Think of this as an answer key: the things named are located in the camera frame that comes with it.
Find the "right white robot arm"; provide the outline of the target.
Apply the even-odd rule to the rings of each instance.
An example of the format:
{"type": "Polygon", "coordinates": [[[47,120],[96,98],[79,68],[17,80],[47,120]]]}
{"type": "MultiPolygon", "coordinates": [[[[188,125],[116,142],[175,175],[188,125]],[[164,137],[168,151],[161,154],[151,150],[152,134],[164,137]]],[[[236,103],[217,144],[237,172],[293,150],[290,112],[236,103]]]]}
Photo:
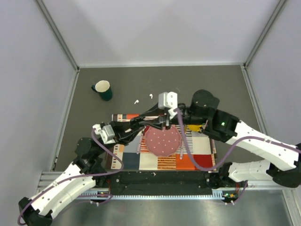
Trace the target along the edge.
{"type": "Polygon", "coordinates": [[[216,164],[220,182],[231,186],[247,180],[272,180],[289,188],[301,184],[301,146],[281,143],[248,126],[238,117],[219,110],[219,99],[201,89],[192,96],[190,106],[177,102],[177,93],[163,92],[158,103],[140,117],[156,116],[143,120],[144,125],[158,129],[171,125],[202,125],[201,133],[209,138],[243,148],[262,158],[247,163],[228,162],[223,158],[216,164]]]}

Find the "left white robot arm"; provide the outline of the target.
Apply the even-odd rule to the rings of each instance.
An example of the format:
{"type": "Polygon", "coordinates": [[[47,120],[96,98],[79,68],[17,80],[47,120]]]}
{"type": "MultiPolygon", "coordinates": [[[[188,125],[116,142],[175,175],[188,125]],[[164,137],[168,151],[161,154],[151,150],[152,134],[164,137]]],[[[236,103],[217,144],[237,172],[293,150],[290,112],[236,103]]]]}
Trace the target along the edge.
{"type": "Polygon", "coordinates": [[[85,191],[103,186],[107,176],[124,169],[122,160],[110,151],[116,144],[128,145],[144,128],[144,117],[129,121],[111,121],[92,126],[91,137],[81,138],[77,143],[77,157],[50,185],[31,198],[24,197],[18,203],[20,226],[49,226],[53,219],[85,191]],[[120,169],[105,171],[99,155],[106,152],[116,159],[120,169]]]}

